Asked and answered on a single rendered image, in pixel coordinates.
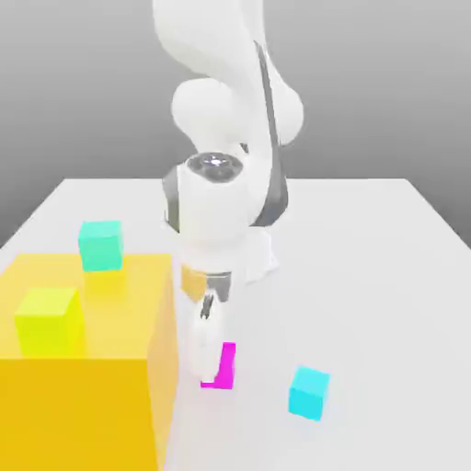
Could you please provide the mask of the small magenta cube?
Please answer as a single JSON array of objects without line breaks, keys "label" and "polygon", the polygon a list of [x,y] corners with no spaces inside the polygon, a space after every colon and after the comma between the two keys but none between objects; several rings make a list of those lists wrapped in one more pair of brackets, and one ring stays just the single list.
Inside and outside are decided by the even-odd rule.
[{"label": "small magenta cube", "polygon": [[232,390],[235,382],[236,344],[225,342],[219,363],[219,369],[212,382],[201,382],[201,388]]}]

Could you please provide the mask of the small cyan cube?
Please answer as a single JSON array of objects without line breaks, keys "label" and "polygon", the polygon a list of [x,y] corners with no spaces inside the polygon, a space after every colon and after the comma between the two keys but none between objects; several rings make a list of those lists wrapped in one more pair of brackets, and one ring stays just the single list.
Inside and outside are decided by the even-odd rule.
[{"label": "small cyan cube", "polygon": [[330,375],[311,368],[300,366],[289,388],[288,411],[305,419],[320,421]]}]

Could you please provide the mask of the small turquoise cube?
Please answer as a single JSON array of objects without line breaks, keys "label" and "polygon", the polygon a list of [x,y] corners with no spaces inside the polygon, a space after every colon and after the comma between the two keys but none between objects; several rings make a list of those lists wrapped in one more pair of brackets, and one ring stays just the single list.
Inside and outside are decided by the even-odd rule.
[{"label": "small turquoise cube", "polygon": [[121,221],[84,221],[78,235],[84,272],[120,270],[123,262]]}]

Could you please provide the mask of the small yellow cube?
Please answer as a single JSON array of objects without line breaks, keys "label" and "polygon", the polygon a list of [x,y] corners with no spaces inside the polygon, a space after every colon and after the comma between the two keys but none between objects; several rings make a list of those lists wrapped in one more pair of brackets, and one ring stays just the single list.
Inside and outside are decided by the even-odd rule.
[{"label": "small yellow cube", "polygon": [[76,287],[28,289],[14,321],[25,356],[69,357],[84,349],[84,315]]}]

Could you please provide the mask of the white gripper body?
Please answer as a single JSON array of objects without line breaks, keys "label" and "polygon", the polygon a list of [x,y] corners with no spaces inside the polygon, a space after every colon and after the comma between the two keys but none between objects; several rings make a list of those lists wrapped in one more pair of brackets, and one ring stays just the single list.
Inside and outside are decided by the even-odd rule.
[{"label": "white gripper body", "polygon": [[191,323],[191,367],[204,383],[212,383],[219,370],[223,346],[223,314],[217,298],[204,298]]}]

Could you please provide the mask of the large orange box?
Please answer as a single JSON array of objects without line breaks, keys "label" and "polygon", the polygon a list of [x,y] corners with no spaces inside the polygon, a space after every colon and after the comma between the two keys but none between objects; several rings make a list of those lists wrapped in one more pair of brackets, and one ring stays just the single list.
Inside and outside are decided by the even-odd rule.
[{"label": "large orange box", "polygon": [[[77,324],[25,338],[32,288],[75,293]],[[169,256],[85,273],[74,254],[22,254],[0,274],[0,471],[164,471],[177,382]]]}]

